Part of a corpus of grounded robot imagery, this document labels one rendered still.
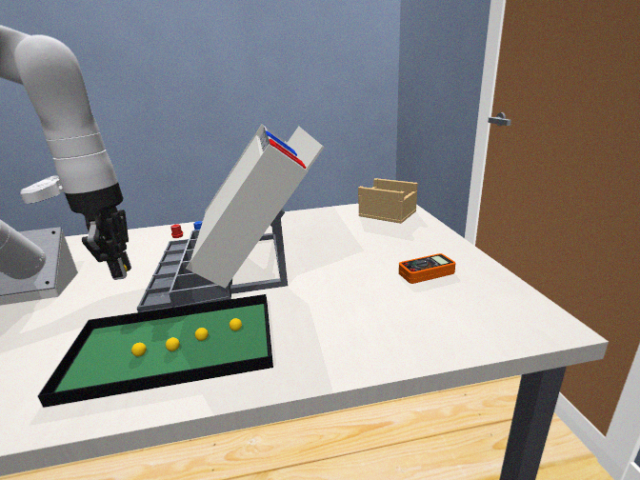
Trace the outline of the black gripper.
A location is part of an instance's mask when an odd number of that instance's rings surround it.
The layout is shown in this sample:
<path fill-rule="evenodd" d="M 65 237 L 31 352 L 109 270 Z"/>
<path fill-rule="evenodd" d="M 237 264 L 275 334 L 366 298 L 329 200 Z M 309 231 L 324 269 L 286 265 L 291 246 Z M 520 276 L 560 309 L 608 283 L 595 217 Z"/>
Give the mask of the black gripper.
<path fill-rule="evenodd" d="M 89 236 L 82 237 L 83 245 L 98 262 L 107 262 L 113 280 L 125 279 L 124 265 L 128 271 L 131 269 L 125 251 L 129 236 L 126 213 L 115 207 L 123 201 L 118 182 L 100 190 L 65 195 L 70 209 L 85 215 Z"/>

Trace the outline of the red square band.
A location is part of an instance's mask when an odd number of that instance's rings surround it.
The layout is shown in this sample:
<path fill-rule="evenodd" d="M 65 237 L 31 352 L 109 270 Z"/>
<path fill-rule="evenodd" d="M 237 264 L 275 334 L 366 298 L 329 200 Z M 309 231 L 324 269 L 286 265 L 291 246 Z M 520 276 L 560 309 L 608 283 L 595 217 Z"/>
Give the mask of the red square band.
<path fill-rule="evenodd" d="M 306 166 L 304 165 L 304 163 L 298 159 L 297 157 L 295 157 L 293 154 L 291 154 L 290 152 L 288 152 L 287 150 L 285 150 L 284 148 L 282 148 L 281 146 L 279 146 L 277 143 L 275 143 L 274 141 L 272 141 L 271 139 L 269 139 L 270 144 L 273 147 L 276 147 L 278 150 L 282 151 L 283 153 L 285 153 L 289 158 L 291 158 L 292 160 L 294 160 L 296 163 L 298 163 L 299 165 L 301 165 L 304 169 L 306 168 Z M 280 149 L 279 149 L 280 148 Z M 295 160 L 296 159 L 296 160 Z"/>

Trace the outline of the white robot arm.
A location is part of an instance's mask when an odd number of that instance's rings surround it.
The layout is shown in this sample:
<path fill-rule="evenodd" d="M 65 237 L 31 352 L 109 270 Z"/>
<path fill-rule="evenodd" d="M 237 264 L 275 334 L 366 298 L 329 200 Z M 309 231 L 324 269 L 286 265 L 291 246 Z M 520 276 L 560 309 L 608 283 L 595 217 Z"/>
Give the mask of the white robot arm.
<path fill-rule="evenodd" d="M 30 36 L 0 26 L 0 77 L 24 85 L 58 175 L 22 189 L 25 204 L 61 192 L 100 190 L 118 182 L 90 109 L 78 61 L 66 45 L 46 35 Z M 45 262 L 42 249 L 0 220 L 2 273 L 27 279 Z"/>

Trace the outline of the wooden crate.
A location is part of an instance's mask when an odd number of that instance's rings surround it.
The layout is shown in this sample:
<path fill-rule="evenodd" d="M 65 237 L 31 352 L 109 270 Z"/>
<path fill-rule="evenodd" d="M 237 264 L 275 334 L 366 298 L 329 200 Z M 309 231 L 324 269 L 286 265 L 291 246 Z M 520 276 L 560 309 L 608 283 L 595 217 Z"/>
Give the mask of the wooden crate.
<path fill-rule="evenodd" d="M 418 183 L 373 179 L 358 188 L 359 216 L 402 224 L 416 212 Z"/>

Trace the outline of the orange digital multimeter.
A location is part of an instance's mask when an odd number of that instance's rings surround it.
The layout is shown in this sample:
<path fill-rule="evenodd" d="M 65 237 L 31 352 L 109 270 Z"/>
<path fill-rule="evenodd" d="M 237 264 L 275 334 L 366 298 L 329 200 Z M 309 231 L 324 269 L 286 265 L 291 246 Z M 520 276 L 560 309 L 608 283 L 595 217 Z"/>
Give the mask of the orange digital multimeter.
<path fill-rule="evenodd" d="M 455 274 L 455 262 L 442 253 L 399 263 L 398 273 L 410 284 Z"/>

